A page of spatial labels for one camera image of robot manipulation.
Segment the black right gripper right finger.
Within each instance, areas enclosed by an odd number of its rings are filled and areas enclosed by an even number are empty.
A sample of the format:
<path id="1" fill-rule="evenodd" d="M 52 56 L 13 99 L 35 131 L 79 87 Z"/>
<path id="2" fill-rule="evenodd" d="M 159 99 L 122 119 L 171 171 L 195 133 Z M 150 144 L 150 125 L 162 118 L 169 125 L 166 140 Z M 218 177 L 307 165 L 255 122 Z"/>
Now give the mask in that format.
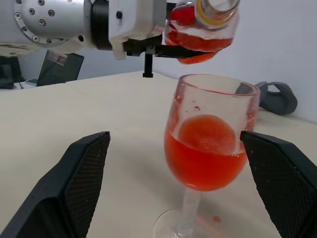
<path id="1" fill-rule="evenodd" d="M 317 236 L 317 167 L 293 143 L 241 132 L 265 209 L 283 238 Z"/>

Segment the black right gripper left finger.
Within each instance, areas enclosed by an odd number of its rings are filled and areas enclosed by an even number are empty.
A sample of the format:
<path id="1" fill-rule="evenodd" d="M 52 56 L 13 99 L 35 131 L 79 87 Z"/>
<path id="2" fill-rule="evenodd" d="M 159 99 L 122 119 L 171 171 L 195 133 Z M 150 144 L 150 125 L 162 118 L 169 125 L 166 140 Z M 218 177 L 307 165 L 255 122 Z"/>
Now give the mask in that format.
<path id="1" fill-rule="evenodd" d="M 2 238 L 85 238 L 100 196 L 110 132 L 72 143 L 34 186 Z"/>

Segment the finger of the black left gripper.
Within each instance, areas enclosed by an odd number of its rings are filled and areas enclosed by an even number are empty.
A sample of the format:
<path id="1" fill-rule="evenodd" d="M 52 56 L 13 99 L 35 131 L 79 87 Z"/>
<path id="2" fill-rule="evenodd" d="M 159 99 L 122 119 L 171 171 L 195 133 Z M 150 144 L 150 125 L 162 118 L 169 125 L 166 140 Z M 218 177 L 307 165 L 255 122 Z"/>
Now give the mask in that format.
<path id="1" fill-rule="evenodd" d="M 159 45 L 156 46 L 156 57 L 171 59 L 188 59 L 192 57 L 207 55 L 207 52 L 193 51 L 181 46 Z"/>

